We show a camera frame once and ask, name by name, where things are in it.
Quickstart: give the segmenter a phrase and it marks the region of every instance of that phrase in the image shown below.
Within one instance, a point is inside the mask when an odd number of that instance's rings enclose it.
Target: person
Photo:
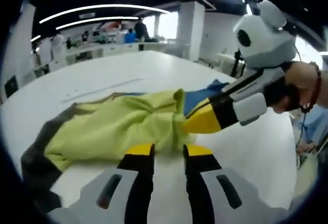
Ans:
[[[39,56],[41,65],[44,66],[51,62],[52,54],[51,54],[51,42],[49,38],[44,38],[39,46]]]
[[[88,37],[89,37],[89,32],[88,31],[85,31],[82,34],[82,42],[87,42],[88,41]]]
[[[137,23],[134,26],[135,37],[139,42],[144,42],[149,38],[146,25],[142,22],[142,19],[139,18]],[[139,51],[144,50],[144,45],[139,45]]]
[[[35,64],[36,66],[41,66],[41,59],[40,59],[40,55],[38,54],[38,50],[40,50],[40,48],[37,50],[38,48],[38,44],[33,42],[32,43],[32,50],[33,50],[33,55],[34,55],[34,59],[35,59]]]
[[[286,83],[294,84],[299,91],[301,106],[310,103],[317,78],[315,67],[305,62],[294,62],[285,73]],[[328,108],[328,72],[321,71],[321,79],[321,91],[316,104]],[[280,114],[287,110],[290,102],[290,98],[285,96],[278,103],[272,105],[272,108],[276,113]]]
[[[135,33],[133,32],[132,28],[129,29],[129,33],[125,34],[124,43],[135,43]]]
[[[328,134],[328,109],[314,105],[305,120],[301,118],[297,125],[299,130],[303,129],[301,141],[296,149],[300,155],[315,149]]]
[[[72,47],[72,42],[71,42],[71,38],[70,37],[67,38],[66,47],[67,47],[67,49],[71,49],[71,47]]]
[[[106,44],[108,42],[108,34],[105,29],[99,31],[96,41],[100,44]]]
[[[51,40],[51,51],[53,59],[63,58],[65,53],[65,38],[57,33]]]

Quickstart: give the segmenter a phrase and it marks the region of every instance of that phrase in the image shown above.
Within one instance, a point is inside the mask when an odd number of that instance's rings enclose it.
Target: white pillar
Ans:
[[[204,27],[205,7],[198,2],[182,3],[179,12],[177,40],[190,45],[186,58],[197,61]]]
[[[35,7],[29,3],[25,4],[23,11],[5,46],[4,61],[1,69],[0,94],[2,101],[7,99],[5,94],[5,83],[16,76],[18,88],[23,86],[22,74],[29,64],[32,51],[32,25]]]
[[[328,71],[328,61],[323,62],[322,70],[323,71]]]
[[[323,36],[324,40],[326,41],[326,51],[328,51],[328,27],[323,27]]]
[[[154,36],[158,35],[159,15],[155,16]]]

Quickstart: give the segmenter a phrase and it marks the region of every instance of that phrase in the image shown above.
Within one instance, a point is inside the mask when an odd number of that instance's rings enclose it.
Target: white wall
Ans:
[[[4,85],[12,76],[16,75],[18,87],[22,87],[22,72],[26,70],[26,63],[31,59],[34,12],[35,7],[31,4],[26,4],[17,24],[11,31],[1,70],[0,93],[3,101],[7,99]]]
[[[190,48],[190,59],[197,61],[200,58],[200,46],[203,35],[204,27],[204,14],[205,7],[199,3],[195,3],[195,16],[193,21],[192,35],[191,35],[191,48]]]
[[[319,52],[316,49],[314,49],[314,47],[310,43],[305,41],[300,36],[296,37],[295,46],[303,62],[305,63],[315,62],[322,70],[327,68],[326,63],[323,61]]]
[[[212,59],[225,48],[227,54],[234,54],[237,48],[233,28],[240,20],[239,15],[206,12],[200,45],[200,58]]]
[[[327,63],[323,62],[322,70],[328,71],[328,64]]]
[[[326,41],[326,50],[328,50],[328,27],[323,27],[323,37]]]

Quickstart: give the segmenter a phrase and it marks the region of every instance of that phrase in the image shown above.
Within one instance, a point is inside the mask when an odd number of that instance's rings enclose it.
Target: white table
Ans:
[[[214,79],[234,79],[187,60],[144,51],[104,57],[68,66],[45,75],[14,93],[1,107],[4,139],[19,172],[23,152],[40,128],[74,101],[98,99],[112,92],[154,92],[184,88],[198,90]],[[296,180],[295,143],[288,114],[272,109],[246,126],[236,124],[219,133],[198,135],[197,143],[212,149],[219,163],[253,183],[271,207],[290,206]],[[52,190],[69,206],[82,186],[114,165],[76,164]],[[155,161],[154,192],[149,223],[191,223],[182,155]]]
[[[115,44],[115,43],[107,43],[107,44],[98,44],[98,43],[87,43],[84,45],[81,45],[80,47],[72,47],[71,49],[66,50],[66,57],[72,56],[72,55],[78,55],[83,52],[87,51],[95,51],[95,50],[105,50],[113,48],[116,51],[124,52],[128,50],[129,46],[134,46],[136,51],[138,51],[139,45],[146,45],[146,46],[165,46],[167,45],[167,41],[163,42],[143,42],[143,43],[132,43],[132,44]]]

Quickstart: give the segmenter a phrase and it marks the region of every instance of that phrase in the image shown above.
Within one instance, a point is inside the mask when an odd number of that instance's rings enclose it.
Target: yellow-green garment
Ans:
[[[105,98],[76,105],[45,149],[63,171],[77,160],[118,160],[132,145],[153,142],[157,152],[191,143],[182,125],[185,94],[177,91]]]

